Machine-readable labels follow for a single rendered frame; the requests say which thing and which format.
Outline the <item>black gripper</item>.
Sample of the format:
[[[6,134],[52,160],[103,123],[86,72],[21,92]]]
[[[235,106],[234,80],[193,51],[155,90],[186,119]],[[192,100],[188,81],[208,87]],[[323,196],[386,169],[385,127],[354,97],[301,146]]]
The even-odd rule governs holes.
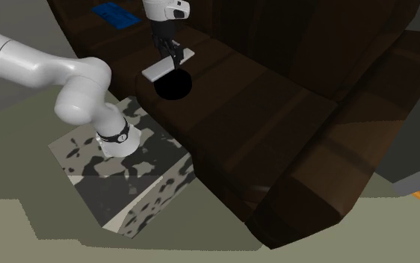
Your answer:
[[[158,22],[151,20],[150,23],[154,46],[157,48],[160,56],[165,58],[170,55],[173,59],[174,68],[178,69],[184,58],[184,52],[182,46],[173,40],[176,34],[174,21]]]

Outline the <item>white flat rectangular device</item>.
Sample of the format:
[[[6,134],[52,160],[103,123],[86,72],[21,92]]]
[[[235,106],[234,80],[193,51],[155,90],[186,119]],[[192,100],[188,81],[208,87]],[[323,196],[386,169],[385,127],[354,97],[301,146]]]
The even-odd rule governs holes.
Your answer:
[[[155,82],[169,72],[180,67],[184,62],[189,60],[195,55],[195,52],[189,48],[183,50],[183,59],[179,62],[178,66],[175,66],[174,60],[171,55],[162,58],[160,61],[154,63],[152,66],[144,69],[141,74],[150,82]]]

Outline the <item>black round bowl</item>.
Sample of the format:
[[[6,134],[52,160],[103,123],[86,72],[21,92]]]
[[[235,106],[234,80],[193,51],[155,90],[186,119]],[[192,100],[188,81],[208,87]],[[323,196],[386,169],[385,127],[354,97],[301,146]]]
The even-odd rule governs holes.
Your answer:
[[[191,92],[192,77],[183,69],[174,69],[155,81],[153,85],[162,99],[183,99]]]

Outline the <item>blue flat book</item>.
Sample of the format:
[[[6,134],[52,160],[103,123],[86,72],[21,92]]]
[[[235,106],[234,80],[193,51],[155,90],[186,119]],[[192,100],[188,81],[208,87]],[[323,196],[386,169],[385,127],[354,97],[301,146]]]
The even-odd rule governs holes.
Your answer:
[[[113,2],[97,5],[91,10],[117,30],[128,28],[141,21],[141,19]]]

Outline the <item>dark brown sofa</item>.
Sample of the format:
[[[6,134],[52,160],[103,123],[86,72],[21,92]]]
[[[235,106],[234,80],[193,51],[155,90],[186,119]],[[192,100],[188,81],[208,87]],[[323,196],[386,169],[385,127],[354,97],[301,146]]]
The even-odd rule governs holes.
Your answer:
[[[158,58],[141,0],[47,0],[75,53],[109,64],[111,92],[135,96],[265,246],[339,223],[420,98],[420,0],[186,1],[193,87],[167,101],[140,73]],[[107,2],[141,21],[117,30],[91,10]]]

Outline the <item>patterned grey robot stand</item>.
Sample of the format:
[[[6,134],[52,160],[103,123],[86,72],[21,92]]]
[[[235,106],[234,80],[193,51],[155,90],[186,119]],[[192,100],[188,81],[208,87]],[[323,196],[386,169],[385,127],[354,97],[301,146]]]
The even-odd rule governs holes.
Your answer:
[[[140,146],[126,158],[106,158],[89,125],[49,144],[68,179],[98,224],[136,236],[194,180],[191,155],[131,96],[117,107],[142,131]]]

